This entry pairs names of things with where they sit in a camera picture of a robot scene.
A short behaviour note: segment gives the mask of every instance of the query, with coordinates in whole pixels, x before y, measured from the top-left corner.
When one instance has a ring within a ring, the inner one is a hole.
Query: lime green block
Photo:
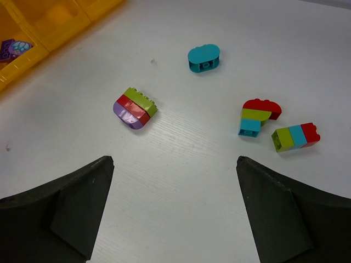
[[[272,140],[277,152],[288,151],[294,146],[294,141],[288,127],[275,130],[272,134]]]
[[[155,103],[152,100],[149,100],[148,97],[143,96],[143,93],[138,92],[137,89],[128,88],[124,95],[137,104],[140,108],[143,108],[148,113],[150,118],[157,112]]]
[[[261,122],[261,127],[264,126],[265,122],[271,116],[270,111],[259,111],[259,110],[251,110],[249,108],[243,108],[241,111],[241,118],[243,119],[255,119]]]

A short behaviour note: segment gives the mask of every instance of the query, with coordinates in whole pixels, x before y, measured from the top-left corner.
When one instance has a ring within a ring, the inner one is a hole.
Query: table surface
[[[298,0],[131,0],[18,83],[0,103],[0,198],[111,155],[95,262],[258,263],[239,155],[351,198],[351,12]],[[196,75],[187,54],[213,43]],[[157,115],[132,131],[112,111],[136,87]],[[282,106],[256,139],[245,101]],[[321,141],[277,154],[271,134],[314,122]]]

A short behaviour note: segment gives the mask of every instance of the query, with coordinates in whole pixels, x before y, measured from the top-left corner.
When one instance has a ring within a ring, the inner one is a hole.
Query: lego brick
[[[288,127],[275,130],[272,140],[277,152],[288,151],[294,146]]]
[[[290,126],[289,131],[290,131],[292,140],[294,141],[294,146],[291,148],[291,150],[299,149],[307,143],[307,140],[305,138],[305,135],[303,134],[301,125]]]
[[[261,122],[261,126],[269,119],[271,112],[252,110],[250,108],[243,108],[241,111],[241,118],[243,119],[255,119]]]
[[[282,113],[281,107],[277,103],[269,100],[260,100],[260,99],[248,100],[247,102],[244,103],[242,108],[249,108],[252,110],[259,110],[259,111],[269,111],[272,113],[269,118],[274,120],[278,119],[278,117]]]
[[[14,39],[8,39],[5,40],[1,43],[1,49],[0,49],[0,62],[11,62],[12,61],[12,55],[9,52],[9,48],[11,47],[11,44],[15,42]]]
[[[32,44],[24,41],[15,41],[9,47],[9,52],[15,56],[20,56],[32,48]]]
[[[301,128],[307,141],[302,148],[312,146],[316,142],[320,141],[320,135],[317,133],[317,127],[312,122],[301,124]]]
[[[188,53],[189,68],[194,73],[213,70],[219,65],[220,49],[213,44],[193,48]]]
[[[137,118],[142,125],[145,125],[150,120],[147,112],[130,100],[130,98],[122,95],[117,102],[127,111],[129,111],[135,118]]]
[[[141,129],[142,123],[135,118],[129,111],[123,108],[117,101],[114,104],[114,113],[130,128],[134,130]]]
[[[255,119],[241,119],[239,135],[257,137],[261,130],[261,122]]]
[[[136,103],[139,107],[143,108],[150,118],[155,115],[157,112],[157,107],[152,100],[149,100],[148,97],[143,96],[143,93],[138,92],[135,88],[128,88],[124,95],[130,98],[134,103]]]

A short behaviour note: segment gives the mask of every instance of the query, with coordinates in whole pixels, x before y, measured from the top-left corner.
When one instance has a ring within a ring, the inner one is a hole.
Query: plastic container
[[[49,50],[53,50],[90,24],[74,0],[3,0],[23,24]]]
[[[42,60],[49,52],[40,44],[38,39],[21,23],[18,24],[13,19],[13,13],[4,1],[0,2],[0,44],[7,39],[29,42],[33,47],[19,56],[11,63],[0,63],[0,90],[10,81],[20,77],[20,75]]]
[[[124,0],[76,0],[91,20],[96,20]]]

